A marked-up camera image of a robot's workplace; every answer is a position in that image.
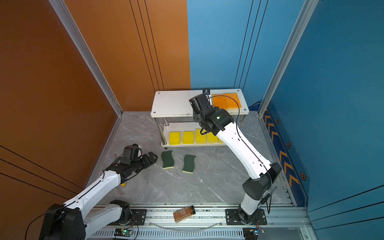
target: yellow chevron arrow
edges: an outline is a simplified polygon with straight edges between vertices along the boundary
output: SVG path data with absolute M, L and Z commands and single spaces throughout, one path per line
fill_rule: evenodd
M 287 173 L 287 167 L 289 167 L 290 169 L 293 170 L 293 167 L 290 164 L 288 164 L 287 162 L 284 162 L 284 172 L 285 173 Z
M 282 156 L 282 155 L 284 155 L 284 156 L 288 157 L 288 156 L 287 156 L 287 154 L 286 154 L 285 152 L 283 152 L 283 151 L 280 151 L 280 162 L 281 162 L 281 156 Z
M 279 135 L 277 134 L 277 132 L 272 131 L 272 142 L 273 142 L 273 136 L 274 136 L 274 135 L 279 136 Z
M 268 123 L 268 132 L 270 132 L 271 126 L 274 127 L 274 125 L 272 123 Z
M 266 119 L 271 118 L 270 116 L 265 116 L 265 125 L 266 125 Z
M 294 180 L 295 182 L 297 182 L 299 184 L 299 181 L 294 177 L 292 176 L 291 174 L 289 175 L 289 186 L 292 188 L 292 180 Z

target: white shelf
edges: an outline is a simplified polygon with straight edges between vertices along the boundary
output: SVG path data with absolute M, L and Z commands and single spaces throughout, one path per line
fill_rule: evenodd
M 202 90 L 157 91 L 153 100 L 151 117 L 172 118 L 193 116 L 189 100 L 201 93 L 203 93 Z M 240 115 L 249 113 L 248 105 L 241 89 L 211 89 L 210 93 L 211 95 L 237 93 L 241 104 Z M 230 115 L 237 115 L 238 109 L 227 110 L 227 112 Z
M 166 138 L 167 145 L 161 145 L 162 147 L 203 147 L 203 146 L 226 146 L 225 143 L 212 143 L 212 144 L 196 144 L 196 129 L 201 128 L 198 122 L 170 122 L 168 126 L 164 125 L 164 137 Z M 184 131 L 193 131 L 194 134 L 194 143 L 193 144 L 183 144 L 183 132 Z M 169 133 L 170 132 L 180 132 L 180 145 L 169 145 Z

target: black mounting plate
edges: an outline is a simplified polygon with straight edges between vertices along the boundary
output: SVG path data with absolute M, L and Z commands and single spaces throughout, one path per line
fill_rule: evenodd
M 225 210 L 225 217 L 227 220 L 227 225 L 245 225 L 241 222 L 238 209 L 226 209 Z M 257 219 L 257 223 L 259 225 L 266 225 L 267 224 L 266 218 L 265 218 L 265 213 L 264 213 L 263 209 L 258 208 L 256 210 L 256 219 Z
M 132 214 L 135 216 L 135 225 L 143 226 L 145 219 L 147 217 L 147 210 L 146 209 L 131 209 L 131 211 L 132 211 Z M 133 220 L 129 221 L 126 225 L 121 225 L 121 226 L 122 227 L 123 226 L 129 227 L 132 225 L 132 223 L 133 223 Z M 111 222 L 108 225 L 116 226 L 116 225 L 119 225 L 119 223 L 118 222 Z

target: lower shelf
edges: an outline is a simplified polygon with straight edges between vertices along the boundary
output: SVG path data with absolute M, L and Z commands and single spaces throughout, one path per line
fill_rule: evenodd
M 196 134 L 194 135 L 193 144 L 183 144 L 183 134 L 184 131 L 193 131 L 197 128 L 201 128 L 198 122 L 170 122 L 168 126 L 164 125 L 164 137 L 166 138 L 167 144 L 162 145 L 162 147 L 203 147 L 203 146 L 226 146 L 225 143 L 206 143 L 206 144 L 196 144 Z M 169 144 L 169 133 L 170 132 L 180 132 L 181 144 L 179 145 L 170 145 Z

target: shelf top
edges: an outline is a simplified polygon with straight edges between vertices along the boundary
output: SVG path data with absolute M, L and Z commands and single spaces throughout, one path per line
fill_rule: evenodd
M 193 111 L 189 100 L 201 93 L 203 93 L 202 90 L 157 91 L 152 104 L 151 117 L 191 117 L 193 116 Z M 246 115 L 249 113 L 248 105 L 241 89 L 211 89 L 210 93 L 211 95 L 237 93 L 242 106 L 240 108 L 240 115 Z M 237 115 L 238 113 L 238 109 L 227 111 L 231 115 Z

